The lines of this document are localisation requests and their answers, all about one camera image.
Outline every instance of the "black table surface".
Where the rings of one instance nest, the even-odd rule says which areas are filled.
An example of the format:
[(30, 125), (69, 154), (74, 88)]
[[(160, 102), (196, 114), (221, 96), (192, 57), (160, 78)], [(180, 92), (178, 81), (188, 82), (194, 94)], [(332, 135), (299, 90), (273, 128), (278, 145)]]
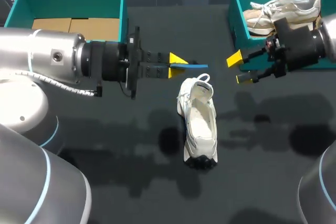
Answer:
[(129, 8), (142, 48), (207, 63), (217, 111), (218, 166), (183, 164), (176, 97), (188, 71), (140, 80), (135, 101), (117, 83), (102, 98), (47, 90), (67, 133), (67, 155), (92, 189), (90, 224), (299, 224), (301, 176), (333, 141), (335, 72), (297, 72), (238, 85), (227, 6)]

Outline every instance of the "teal box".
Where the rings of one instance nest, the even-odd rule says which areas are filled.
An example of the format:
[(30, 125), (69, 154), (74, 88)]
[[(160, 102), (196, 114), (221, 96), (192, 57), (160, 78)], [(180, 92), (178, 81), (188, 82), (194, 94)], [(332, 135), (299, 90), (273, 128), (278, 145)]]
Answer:
[(125, 0), (15, 0), (5, 27), (32, 28), (36, 18), (118, 18), (117, 42), (127, 37)]
[[(228, 22), (230, 32), (234, 41), (235, 48), (250, 48), (264, 46), (265, 38), (252, 38), (247, 30), (246, 22), (243, 17), (243, 11), (251, 9), (250, 2), (264, 4), (270, 0), (230, 0), (228, 11)], [(336, 13), (336, 0), (321, 0), (321, 16), (328, 16)], [(267, 55), (262, 55), (252, 59), (249, 63), (240, 66), (242, 71), (263, 70), (270, 67), (272, 62), (267, 61)], [(336, 69), (336, 64), (331, 63), (328, 59), (322, 59), (318, 64), (307, 67), (307, 69), (326, 70)]]

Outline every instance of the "bolt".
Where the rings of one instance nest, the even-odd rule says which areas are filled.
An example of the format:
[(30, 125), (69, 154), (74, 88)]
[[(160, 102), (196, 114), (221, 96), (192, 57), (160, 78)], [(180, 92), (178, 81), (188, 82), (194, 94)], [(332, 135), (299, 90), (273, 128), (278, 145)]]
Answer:
[(63, 55), (60, 52), (56, 52), (52, 55), (55, 62), (60, 62), (63, 58)]

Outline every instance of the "beige shoe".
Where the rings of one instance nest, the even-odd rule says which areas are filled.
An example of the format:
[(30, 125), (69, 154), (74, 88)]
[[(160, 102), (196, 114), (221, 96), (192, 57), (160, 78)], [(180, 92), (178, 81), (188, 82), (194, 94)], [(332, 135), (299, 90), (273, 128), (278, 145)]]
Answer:
[(274, 31), (273, 22), (286, 18), (289, 26), (302, 26), (313, 30), (313, 22), (321, 11), (321, 0), (271, 0), (264, 5), (251, 2), (252, 9), (244, 11), (247, 29), (252, 34), (269, 35)]

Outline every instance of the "white sneaker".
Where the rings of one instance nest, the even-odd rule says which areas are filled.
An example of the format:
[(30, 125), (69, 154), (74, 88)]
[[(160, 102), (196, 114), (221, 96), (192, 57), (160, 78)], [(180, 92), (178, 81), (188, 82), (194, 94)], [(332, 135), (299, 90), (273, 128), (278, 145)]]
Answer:
[(313, 30), (313, 22), (321, 11), (321, 0), (271, 0), (264, 5), (250, 4), (252, 9), (244, 11), (247, 29), (264, 36), (274, 31), (273, 22), (281, 18), (287, 18), (292, 29), (308, 25)]
[(203, 169), (212, 168), (218, 162), (214, 89), (209, 80), (206, 73), (186, 79), (177, 97), (177, 112), (184, 117), (187, 129), (184, 162)]

